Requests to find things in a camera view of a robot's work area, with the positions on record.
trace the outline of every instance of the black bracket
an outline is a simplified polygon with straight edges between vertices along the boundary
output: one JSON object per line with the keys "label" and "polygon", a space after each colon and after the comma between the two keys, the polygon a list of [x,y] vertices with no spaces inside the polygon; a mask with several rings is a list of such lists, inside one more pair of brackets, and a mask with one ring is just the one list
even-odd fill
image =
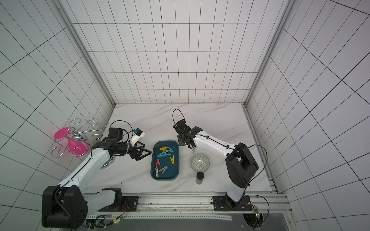
{"label": "black bracket", "polygon": [[226,204],[226,199],[227,199],[226,196],[213,196],[212,197],[213,209],[215,211],[252,211],[253,210],[253,206],[248,196],[243,196],[242,199],[239,201],[239,203],[233,208],[230,208]]}
{"label": "black bracket", "polygon": [[99,212],[123,212],[125,211],[125,203],[128,204],[129,212],[135,212],[138,206],[138,199],[137,196],[122,196],[121,207],[118,210],[111,209],[109,207],[104,207],[99,210]]}

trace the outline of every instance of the blue tray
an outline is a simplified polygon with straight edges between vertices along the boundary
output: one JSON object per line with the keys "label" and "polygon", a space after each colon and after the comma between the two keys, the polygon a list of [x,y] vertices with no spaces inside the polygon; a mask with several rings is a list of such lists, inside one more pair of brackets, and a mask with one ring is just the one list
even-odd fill
{"label": "blue tray", "polygon": [[[168,152],[170,155],[164,155],[158,157],[163,151],[160,150],[161,147],[170,147],[173,152]],[[175,158],[174,163],[172,164],[171,158]],[[157,178],[155,175],[155,165],[157,163],[157,159],[159,159],[159,163],[161,166],[158,165],[158,170],[162,169],[163,167],[167,166],[167,169],[162,174],[163,171],[159,172],[159,177]],[[157,142],[153,147],[152,153],[152,166],[150,168],[150,175],[155,180],[173,180],[175,179],[180,171],[180,154],[179,154],[179,144],[174,140],[163,140]]]}

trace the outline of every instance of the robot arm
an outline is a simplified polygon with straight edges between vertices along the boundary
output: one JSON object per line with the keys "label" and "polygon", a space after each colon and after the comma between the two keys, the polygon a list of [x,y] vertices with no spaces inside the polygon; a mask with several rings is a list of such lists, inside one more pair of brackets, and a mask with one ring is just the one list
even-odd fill
{"label": "robot arm", "polygon": [[243,143],[234,145],[219,140],[199,127],[191,129],[186,125],[185,119],[175,123],[173,128],[178,133],[177,138],[180,146],[188,145],[189,148],[198,146],[225,158],[228,174],[232,181],[226,196],[229,199],[230,207],[234,207],[241,200],[246,187],[258,170],[258,164],[248,147]]}
{"label": "robot arm", "polygon": [[84,198],[83,193],[100,167],[113,156],[129,154],[132,159],[141,160],[151,154],[138,140],[144,136],[135,130],[129,143],[121,142],[123,129],[110,128],[108,137],[98,142],[89,155],[66,179],[57,186],[49,186],[43,192],[42,225],[44,227],[76,229],[86,217],[104,207],[120,209],[122,192],[120,188],[105,188],[102,192]]}

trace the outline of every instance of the metal frame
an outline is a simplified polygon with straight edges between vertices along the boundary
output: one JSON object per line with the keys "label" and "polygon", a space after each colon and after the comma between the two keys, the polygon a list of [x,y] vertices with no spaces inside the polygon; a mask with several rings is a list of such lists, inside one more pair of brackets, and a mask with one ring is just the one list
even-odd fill
{"label": "metal frame", "polygon": [[66,13],[66,11],[65,11],[65,9],[63,7],[63,4],[60,3],[60,0],[52,0],[52,2],[54,3],[54,6],[58,10],[60,17],[63,19],[63,21],[65,23],[65,27],[68,29],[68,31],[72,35],[72,38],[73,38],[74,42],[77,44],[77,47],[79,48],[82,56],[87,61],[87,64],[89,65],[90,69],[94,73],[95,78],[98,80],[99,85],[103,89],[105,95],[108,97],[108,102],[112,106],[115,106],[115,102],[113,100],[112,95],[109,93],[107,86],[105,85],[102,77],[100,76],[100,74],[98,72],[98,69],[94,65],[94,62],[92,61],[89,53],[87,52],[86,47],[84,46],[84,44],[82,43],[80,37],[78,36],[78,33],[77,33],[76,29],[74,28],[74,26],[73,26],[73,24],[72,24],[72,22],[71,22],[71,20],[70,20],[70,18],[68,16],[68,14]]}
{"label": "metal frame", "polygon": [[[270,213],[292,213],[292,208],[288,202],[288,198],[285,194],[279,194],[276,192],[275,184],[271,178],[269,178],[271,192],[250,192],[250,194],[256,194],[263,196],[267,199],[270,205]],[[138,196],[137,211],[130,212],[130,216],[126,218],[149,218],[153,219],[152,215],[163,215],[171,214],[177,215],[174,217],[154,217],[154,218],[179,218],[178,215],[182,214],[245,214],[253,213],[253,211],[214,211],[211,203],[213,196],[224,196],[225,192],[174,192],[174,193],[124,193],[123,196]],[[261,213],[267,213],[268,205],[267,202],[256,196],[250,196],[252,204],[258,207]],[[114,219],[119,216],[122,212],[95,212],[87,217],[87,219],[94,219],[100,214],[107,214],[106,219]],[[198,217],[198,218],[214,218],[218,217]]]}
{"label": "metal frame", "polygon": [[258,69],[256,78],[253,80],[253,84],[252,84],[252,87],[250,88],[251,90],[248,93],[247,99],[244,101],[245,105],[248,105],[248,103],[250,101],[250,98],[253,95],[253,92],[255,91],[256,85],[257,85],[258,81],[261,79],[262,73],[264,72],[264,70],[267,66],[268,60],[271,58],[272,51],[275,49],[275,47],[278,43],[278,40],[281,36],[281,33],[284,30],[284,27],[285,27],[285,25],[288,21],[288,18],[290,16],[296,2],[297,2],[297,0],[289,0],[289,2],[287,3],[287,5],[284,9],[283,15],[282,15],[282,17],[279,21],[279,26],[277,27],[277,29],[275,31],[275,34],[274,34],[274,36],[273,36],[273,38],[270,42],[269,48],[267,49],[266,55],[263,58],[262,64]]}

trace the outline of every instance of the marble tabletop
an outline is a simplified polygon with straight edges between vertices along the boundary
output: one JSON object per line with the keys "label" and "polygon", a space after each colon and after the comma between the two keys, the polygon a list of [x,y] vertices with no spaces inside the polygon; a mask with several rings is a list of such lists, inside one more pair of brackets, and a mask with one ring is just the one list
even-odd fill
{"label": "marble tabletop", "polygon": [[[181,110],[186,123],[191,128],[202,128],[210,135],[232,144],[254,144],[242,105],[239,103],[192,103],[192,104],[120,104],[114,109],[108,127],[115,120],[125,120],[136,129],[140,128],[145,136],[140,140],[152,150],[160,140],[176,140],[177,133],[173,129],[172,112]],[[175,122],[182,119],[176,110]],[[124,122],[116,122],[113,127],[129,129]],[[259,171],[263,163],[256,147],[250,149],[257,161]],[[210,160],[210,167],[204,173],[203,183],[195,182],[196,172],[190,167],[190,158],[195,153],[204,153]],[[123,193],[154,193],[154,192],[225,192],[230,185],[226,163],[219,155],[197,147],[195,153],[187,146],[180,147],[180,172],[171,181],[157,181],[150,175],[152,156],[140,161],[131,159],[129,155],[116,157],[106,169],[100,170],[89,183],[86,193],[95,193],[106,187],[119,187]],[[263,171],[246,191],[270,191],[271,187],[265,171]]]}

